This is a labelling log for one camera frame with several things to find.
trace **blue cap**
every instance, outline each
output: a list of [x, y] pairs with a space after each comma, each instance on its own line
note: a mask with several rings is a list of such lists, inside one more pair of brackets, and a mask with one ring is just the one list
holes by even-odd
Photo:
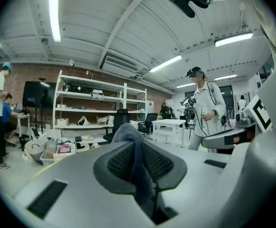
[[13, 72], [13, 67], [10, 63], [3, 63], [3, 67], [7, 67], [10, 74]]

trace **floor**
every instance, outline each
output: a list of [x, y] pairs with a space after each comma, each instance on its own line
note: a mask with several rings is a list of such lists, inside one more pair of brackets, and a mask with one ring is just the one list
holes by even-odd
[[[185, 130], [184, 134], [184, 147], [188, 148], [190, 144], [189, 139], [190, 131]], [[165, 136], [157, 135], [157, 141], [165, 144]], [[176, 146], [180, 147], [181, 144], [181, 132], [177, 134]], [[199, 151], [207, 152], [207, 149], [202, 146], [199, 147]], [[7, 170], [0, 169], [0, 190], [9, 195], [10, 197], [14, 197], [18, 191], [21, 190], [22, 187], [28, 183], [35, 174], [37, 174], [43, 166], [36, 163], [33, 160], [24, 160], [23, 155], [24, 152], [17, 147], [7, 147], [7, 152], [9, 152], [9, 156], [6, 159], [6, 163], [10, 165], [10, 168]]]

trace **ceiling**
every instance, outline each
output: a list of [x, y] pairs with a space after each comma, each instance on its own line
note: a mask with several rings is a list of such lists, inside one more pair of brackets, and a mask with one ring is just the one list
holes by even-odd
[[[221, 84], [250, 79], [271, 55], [251, 0], [213, 2], [208, 9], [193, 4], [191, 19], [168, 0], [60, 0], [61, 42], [54, 42], [48, 0], [10, 0], [0, 14], [0, 62], [76, 65], [101, 71], [106, 54], [138, 68], [132, 80], [150, 82], [164, 91], [188, 84], [186, 71], [198, 66], [213, 80], [237, 74]], [[253, 31], [254, 37], [221, 47], [214, 40]], [[160, 63], [183, 59], [155, 73]]]

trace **hand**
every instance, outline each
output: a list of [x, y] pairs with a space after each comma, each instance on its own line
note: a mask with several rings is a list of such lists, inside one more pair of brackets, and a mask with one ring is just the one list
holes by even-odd
[[215, 116], [215, 112], [211, 111], [211, 112], [209, 112], [208, 114], [204, 115], [202, 118], [203, 118], [205, 121], [208, 121], [208, 120], [212, 119], [214, 116]]

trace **desk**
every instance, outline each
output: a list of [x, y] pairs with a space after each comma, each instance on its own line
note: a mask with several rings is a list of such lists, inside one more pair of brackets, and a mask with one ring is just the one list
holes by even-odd
[[30, 115], [27, 114], [27, 115], [22, 115], [22, 116], [17, 116], [17, 121], [18, 121], [18, 125], [19, 125], [19, 137], [22, 136], [22, 130], [21, 130], [21, 119], [27, 119], [28, 120], [28, 136], [29, 136], [29, 139], [32, 138], [32, 135], [31, 135], [31, 129], [30, 129]]
[[[184, 146], [184, 130], [185, 130], [185, 120], [174, 120], [174, 119], [164, 119], [164, 120], [157, 120], [157, 121], [152, 121], [153, 123], [153, 140], [156, 140], [155, 135], [156, 133], [164, 134], [166, 135], [166, 143], [167, 143], [167, 137], [168, 135], [172, 135], [172, 146], [176, 145], [176, 133], [179, 130], [182, 130], [182, 140], [181, 140], [181, 147], [183, 148]], [[160, 126], [165, 126], [165, 127], [171, 127], [172, 131], [165, 130], [165, 129], [160, 129]]]

